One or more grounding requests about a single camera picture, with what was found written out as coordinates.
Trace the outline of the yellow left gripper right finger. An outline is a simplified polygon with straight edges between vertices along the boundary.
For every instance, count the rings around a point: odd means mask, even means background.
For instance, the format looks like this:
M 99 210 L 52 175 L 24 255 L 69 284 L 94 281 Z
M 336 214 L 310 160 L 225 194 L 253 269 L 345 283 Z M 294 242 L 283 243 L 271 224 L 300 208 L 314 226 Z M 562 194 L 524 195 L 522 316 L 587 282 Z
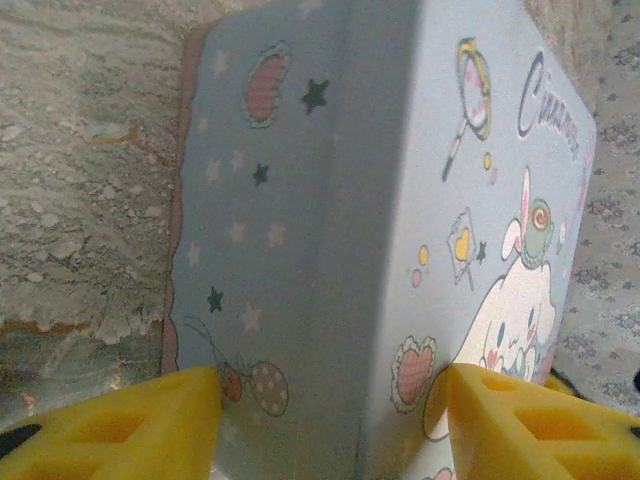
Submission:
M 639 420 L 470 364 L 446 371 L 460 479 L 636 479 Z

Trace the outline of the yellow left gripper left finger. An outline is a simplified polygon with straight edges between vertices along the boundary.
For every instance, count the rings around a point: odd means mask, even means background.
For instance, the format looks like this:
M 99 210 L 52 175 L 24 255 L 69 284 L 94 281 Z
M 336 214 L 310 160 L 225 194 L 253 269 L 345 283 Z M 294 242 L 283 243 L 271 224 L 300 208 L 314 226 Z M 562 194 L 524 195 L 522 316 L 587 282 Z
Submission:
M 214 367 L 164 375 L 1 433 L 4 479 L 206 479 L 222 416 Z

